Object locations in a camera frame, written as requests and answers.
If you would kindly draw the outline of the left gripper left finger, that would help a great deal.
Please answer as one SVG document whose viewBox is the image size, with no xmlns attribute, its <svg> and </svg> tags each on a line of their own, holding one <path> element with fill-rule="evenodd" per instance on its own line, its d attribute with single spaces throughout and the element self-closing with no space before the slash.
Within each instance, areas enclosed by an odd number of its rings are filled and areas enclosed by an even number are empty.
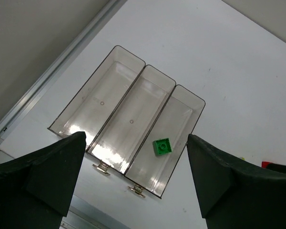
<svg viewBox="0 0 286 229">
<path fill-rule="evenodd" d="M 58 229 L 82 166 L 86 134 L 0 164 L 0 229 Z"/>
</svg>

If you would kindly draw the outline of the green square lego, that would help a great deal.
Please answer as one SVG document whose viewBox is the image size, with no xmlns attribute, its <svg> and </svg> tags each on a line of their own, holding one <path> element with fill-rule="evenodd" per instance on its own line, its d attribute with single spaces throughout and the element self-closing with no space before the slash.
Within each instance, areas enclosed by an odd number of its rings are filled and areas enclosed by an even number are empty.
<svg viewBox="0 0 286 229">
<path fill-rule="evenodd" d="M 156 156 L 162 156 L 171 153 L 172 147 L 169 138 L 153 141 L 153 149 Z"/>
</svg>

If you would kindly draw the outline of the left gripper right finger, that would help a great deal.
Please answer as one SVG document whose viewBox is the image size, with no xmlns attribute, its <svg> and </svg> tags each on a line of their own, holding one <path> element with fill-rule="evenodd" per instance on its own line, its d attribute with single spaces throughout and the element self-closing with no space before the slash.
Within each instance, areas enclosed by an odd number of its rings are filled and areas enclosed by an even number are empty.
<svg viewBox="0 0 286 229">
<path fill-rule="evenodd" d="M 187 152 L 208 228 L 286 229 L 286 166 L 256 166 L 196 135 Z"/>
</svg>

